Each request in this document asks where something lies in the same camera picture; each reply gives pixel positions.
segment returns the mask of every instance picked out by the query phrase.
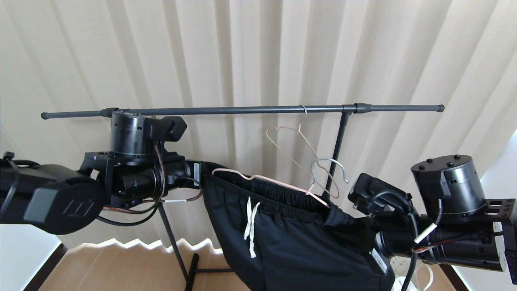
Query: curtain fold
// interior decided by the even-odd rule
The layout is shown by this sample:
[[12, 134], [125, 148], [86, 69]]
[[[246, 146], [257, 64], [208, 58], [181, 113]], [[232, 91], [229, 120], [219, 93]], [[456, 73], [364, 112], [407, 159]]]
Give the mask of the curtain fold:
[[[411, 165], [461, 153], [473, 156], [481, 176], [517, 128], [516, 31], [512, 0], [3, 0], [0, 146], [73, 169], [84, 152], [108, 148], [109, 120], [44, 121], [42, 111], [444, 104], [443, 113], [353, 114], [340, 152], [351, 184], [367, 172], [413, 193], [423, 210]], [[318, 156], [331, 157], [340, 115], [184, 118], [188, 130], [168, 150], [308, 187], [310, 179], [265, 130], [304, 120]], [[270, 132], [310, 170], [314, 158], [299, 136]], [[316, 175], [324, 185], [325, 172]], [[346, 199], [351, 184], [336, 180], [341, 197], [334, 202], [357, 215]], [[176, 190], [168, 197], [196, 194]], [[217, 246], [201, 200], [165, 208], [177, 238], [211, 238]], [[95, 221], [60, 238], [68, 248], [110, 238], [169, 244], [158, 216], [130, 228]]]

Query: clothes rack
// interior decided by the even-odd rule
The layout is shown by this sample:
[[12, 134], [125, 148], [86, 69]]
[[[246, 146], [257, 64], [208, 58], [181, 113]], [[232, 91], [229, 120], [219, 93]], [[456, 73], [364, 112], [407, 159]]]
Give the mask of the clothes rack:
[[[119, 108], [106, 108], [97, 111], [72, 111], [72, 112], [43, 112], [41, 118], [43, 119], [55, 119], [55, 118], [75, 118], [75, 117], [111, 117], [113, 111], [123, 111], [133, 114], [141, 115], [218, 115], [218, 114], [278, 114], [278, 113], [331, 113], [340, 112], [341, 119], [339, 123], [338, 134], [336, 137], [336, 143], [334, 145], [334, 152], [332, 158], [337, 160], [341, 145], [343, 143], [343, 137], [348, 118], [351, 114], [368, 113], [368, 112], [380, 112], [380, 111], [435, 111], [443, 112], [445, 110], [444, 105], [371, 105], [365, 103], [355, 103], [352, 105], [322, 105], [322, 106], [252, 106], [252, 107], [200, 107], [200, 108], [154, 108], [154, 109], [119, 109]], [[330, 176], [334, 175], [336, 170], [336, 164], [331, 163], [329, 168], [329, 176], [325, 189], [330, 191], [332, 180]], [[323, 193], [323, 197], [328, 199], [329, 194]], [[167, 231], [169, 240], [178, 259], [181, 272], [186, 281], [185, 291], [192, 291], [194, 286], [195, 275], [198, 273], [221, 273], [221, 272], [233, 272], [232, 269], [198, 269], [197, 264], [199, 262], [199, 255], [194, 254], [190, 264], [190, 269], [187, 272], [185, 263], [179, 253], [178, 245], [172, 232], [171, 224], [163, 208], [163, 204], [158, 204], [158, 211]]]

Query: white label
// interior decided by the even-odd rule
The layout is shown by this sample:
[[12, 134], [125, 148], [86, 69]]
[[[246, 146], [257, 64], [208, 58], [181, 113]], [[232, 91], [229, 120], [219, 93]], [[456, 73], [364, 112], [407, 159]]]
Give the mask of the white label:
[[372, 256], [385, 274], [386, 271], [388, 270], [388, 266], [386, 265], [386, 263], [384, 263], [383, 259], [381, 258], [381, 256], [379, 255], [379, 253], [377, 252], [377, 250], [375, 248], [372, 249]]
[[194, 164], [194, 179], [198, 180], [201, 182], [201, 175], [200, 175], [200, 165], [201, 164]]

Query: dark baseboard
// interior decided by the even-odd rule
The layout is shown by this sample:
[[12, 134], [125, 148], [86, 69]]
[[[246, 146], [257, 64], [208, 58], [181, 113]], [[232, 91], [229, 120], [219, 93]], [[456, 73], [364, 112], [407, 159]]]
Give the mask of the dark baseboard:
[[467, 286], [465, 286], [465, 283], [463, 283], [463, 280], [461, 280], [460, 276], [458, 276], [458, 273], [454, 271], [452, 266], [440, 265], [440, 268], [445, 273], [445, 276], [447, 276], [452, 286], [454, 286], [454, 289], [457, 291], [469, 291]]
[[59, 263], [61, 258], [66, 254], [67, 250], [66, 246], [60, 244], [52, 255], [50, 255], [45, 264], [41, 266], [32, 280], [27, 284], [24, 291], [37, 291], [43, 285], [43, 282], [45, 282], [49, 277], [52, 270], [57, 266], [57, 263]]

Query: black pants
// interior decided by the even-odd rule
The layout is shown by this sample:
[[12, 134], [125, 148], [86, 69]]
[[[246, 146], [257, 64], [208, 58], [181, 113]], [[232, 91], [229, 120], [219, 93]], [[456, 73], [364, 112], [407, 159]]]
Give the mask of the black pants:
[[[391, 290], [393, 271], [373, 273], [359, 250], [332, 234], [353, 218], [305, 193], [206, 163], [205, 206], [228, 265], [253, 291]], [[255, 258], [250, 255], [248, 200], [256, 207]]]

